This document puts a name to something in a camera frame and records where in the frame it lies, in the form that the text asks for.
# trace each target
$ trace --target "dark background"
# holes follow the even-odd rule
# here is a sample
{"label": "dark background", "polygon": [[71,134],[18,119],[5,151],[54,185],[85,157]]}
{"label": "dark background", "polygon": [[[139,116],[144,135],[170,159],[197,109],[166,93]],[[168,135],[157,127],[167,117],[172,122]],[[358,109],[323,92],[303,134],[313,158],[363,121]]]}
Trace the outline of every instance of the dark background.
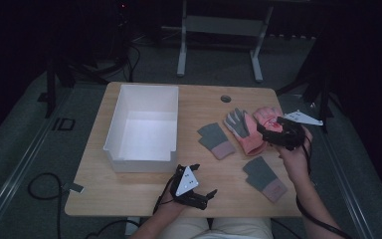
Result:
{"label": "dark background", "polygon": [[[0,1],[0,124],[29,84],[46,70],[47,59],[55,49],[81,63],[112,57],[105,53],[119,21],[119,2],[79,2]],[[180,26],[181,1],[123,3],[130,15],[122,16],[128,16],[155,41],[159,40],[160,26]],[[291,35],[317,38],[305,68],[326,68],[332,73],[330,87],[382,180],[382,1],[341,3],[279,3],[268,33],[287,39]],[[257,17],[252,1],[242,10],[234,7],[237,1],[214,1],[203,6],[195,0],[190,4],[189,11],[197,14],[210,10],[217,15]]]}

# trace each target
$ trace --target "gray carpet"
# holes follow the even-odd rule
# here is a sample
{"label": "gray carpet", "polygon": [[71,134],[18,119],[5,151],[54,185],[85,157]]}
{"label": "gray carpet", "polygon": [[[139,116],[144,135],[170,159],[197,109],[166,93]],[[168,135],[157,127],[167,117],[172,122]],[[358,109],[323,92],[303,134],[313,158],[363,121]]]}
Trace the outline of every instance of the gray carpet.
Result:
{"label": "gray carpet", "polygon": [[[195,48],[191,45],[185,77],[177,78],[177,46],[171,47],[170,43],[144,46],[142,40],[135,41],[135,44],[140,52],[133,74],[135,82],[274,90],[293,81],[312,46],[312,42],[306,40],[268,38],[260,55],[265,81],[255,83],[247,51],[215,47],[201,49],[197,46],[199,44],[195,44]],[[131,50],[130,59],[134,63],[138,53]],[[125,74],[119,72],[107,78],[110,81],[125,81]],[[58,87],[59,99],[63,101],[60,101],[51,119],[44,119],[46,106],[37,103],[36,99],[45,90],[45,85],[44,76],[37,79],[0,127],[0,190],[17,164],[25,159],[24,153],[34,152],[31,163],[24,170],[24,177],[15,187],[17,190],[12,192],[13,197],[0,210],[0,238],[57,237],[57,200],[39,201],[32,198],[27,192],[28,183],[39,173],[48,171],[57,174],[63,183],[74,180],[104,93],[104,86],[82,81],[71,90]],[[301,110],[316,117],[318,109],[302,101],[299,97],[302,91],[303,87],[280,96],[284,112]],[[382,238],[382,185],[350,120],[333,104],[330,108],[335,117],[328,120],[329,134],[324,134],[319,127],[309,128],[314,135],[312,179],[331,214],[353,238]],[[74,129],[52,130],[56,118],[75,119]],[[37,139],[36,133],[40,131],[46,134]],[[32,141],[38,141],[40,147],[32,150],[29,147]],[[349,192],[344,187],[345,183],[350,186]],[[50,177],[42,178],[34,188],[43,195],[58,191],[56,182]],[[66,199],[67,195],[64,195],[63,207]],[[85,238],[117,219],[120,218],[70,217],[62,212],[62,235],[64,238]],[[305,237],[300,218],[279,218],[278,221]],[[122,238],[123,228],[123,224],[116,224],[99,238]],[[278,239],[292,238],[276,223],[273,230]]]}

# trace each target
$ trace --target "white triangle marker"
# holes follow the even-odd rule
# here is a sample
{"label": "white triangle marker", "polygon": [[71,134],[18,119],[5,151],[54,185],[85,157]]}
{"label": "white triangle marker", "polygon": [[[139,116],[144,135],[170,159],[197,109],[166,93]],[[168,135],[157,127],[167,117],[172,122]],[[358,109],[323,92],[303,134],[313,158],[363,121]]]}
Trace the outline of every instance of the white triangle marker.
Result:
{"label": "white triangle marker", "polygon": [[314,124],[314,125],[323,125],[323,122],[321,120],[311,118],[307,116],[306,114],[301,113],[300,111],[290,113],[290,114],[285,114],[284,118],[287,120],[295,121],[295,122],[308,123],[308,124]]}
{"label": "white triangle marker", "polygon": [[180,196],[197,186],[198,186],[198,181],[195,178],[191,168],[187,166],[185,167],[184,174],[182,175],[181,181],[179,182],[179,186],[176,189],[175,195]]}

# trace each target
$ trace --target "person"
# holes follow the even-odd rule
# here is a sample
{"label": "person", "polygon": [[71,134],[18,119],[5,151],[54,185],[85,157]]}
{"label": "person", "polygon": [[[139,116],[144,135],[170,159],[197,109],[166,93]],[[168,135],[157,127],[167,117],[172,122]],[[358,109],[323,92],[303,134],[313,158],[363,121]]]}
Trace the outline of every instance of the person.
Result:
{"label": "person", "polygon": [[[306,135],[304,146],[310,148],[312,134],[305,127],[304,130]],[[311,183],[302,146],[294,150],[287,150],[277,145],[274,147],[284,162],[287,175],[294,185],[296,195],[303,208],[319,221],[339,229]],[[162,202],[171,199],[170,193],[165,193]],[[174,201],[159,205],[154,215],[145,221],[131,235],[130,239],[273,239],[270,218],[215,218],[209,229],[205,218],[179,217],[186,207],[186,205]],[[302,220],[308,238],[341,238],[304,216],[302,216]]]}

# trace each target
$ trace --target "white plastic bin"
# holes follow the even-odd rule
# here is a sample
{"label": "white plastic bin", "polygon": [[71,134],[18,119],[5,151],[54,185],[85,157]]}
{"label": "white plastic bin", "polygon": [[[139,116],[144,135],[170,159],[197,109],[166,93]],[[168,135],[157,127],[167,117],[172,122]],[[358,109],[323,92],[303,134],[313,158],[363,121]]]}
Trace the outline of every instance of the white plastic bin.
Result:
{"label": "white plastic bin", "polygon": [[116,172],[174,172],[178,87],[122,85],[103,150]]}

